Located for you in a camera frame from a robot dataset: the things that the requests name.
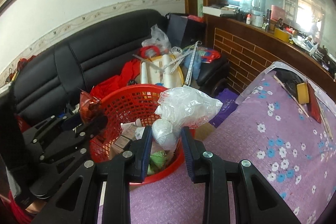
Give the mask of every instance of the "brick-patterned wall panel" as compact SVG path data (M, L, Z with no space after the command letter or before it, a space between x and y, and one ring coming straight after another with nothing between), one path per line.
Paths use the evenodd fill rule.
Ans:
M229 60L229 85L241 93L272 62L280 60L255 44L215 28L214 49Z

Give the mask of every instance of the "white paper roll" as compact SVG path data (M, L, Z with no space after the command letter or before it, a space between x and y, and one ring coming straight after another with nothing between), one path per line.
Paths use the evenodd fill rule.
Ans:
M147 64L141 63L141 84L148 84Z
M172 61L172 58L170 57L169 54L165 54L162 56L162 66L166 66L168 65L169 62ZM170 65L169 67L165 68L165 72L163 73L163 86L171 89L175 87L175 81L174 81L174 77L171 73L172 68L174 67L174 65Z

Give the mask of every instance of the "metal bolt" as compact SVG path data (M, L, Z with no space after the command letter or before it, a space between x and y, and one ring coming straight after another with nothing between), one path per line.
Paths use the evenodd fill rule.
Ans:
M90 168L93 166L93 161L92 160L87 160L85 163L84 163L84 166L86 168Z
M133 155L133 153L131 152L131 151L125 151L124 153L123 153L123 157L125 157L125 158L129 158L129 157L131 157Z
M213 156L213 153L210 151L204 151L203 152L203 157L205 158L211 158Z
M250 167L251 162L249 160L242 160L241 165L244 166L244 167Z

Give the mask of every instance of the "red plastic bag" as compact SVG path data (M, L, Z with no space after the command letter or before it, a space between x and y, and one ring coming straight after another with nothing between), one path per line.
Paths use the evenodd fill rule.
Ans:
M96 97L83 91L80 95L79 114L84 123L89 123L101 113L101 102Z

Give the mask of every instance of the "plastic wrapper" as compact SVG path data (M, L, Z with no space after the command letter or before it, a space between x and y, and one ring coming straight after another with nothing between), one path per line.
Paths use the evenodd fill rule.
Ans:
M175 150L179 134L173 132L173 125L166 119L157 119L152 125L153 139L164 150Z
M223 105L220 100L187 85L161 92L157 102L160 106L155 114L168 120L174 132L184 126L196 129L209 122Z
M169 53L171 44L168 36L156 24L151 28L151 36L152 38L142 42L143 47L156 46L162 55Z
M83 123L87 124L102 112L101 102L96 97L81 91L79 101L79 114Z

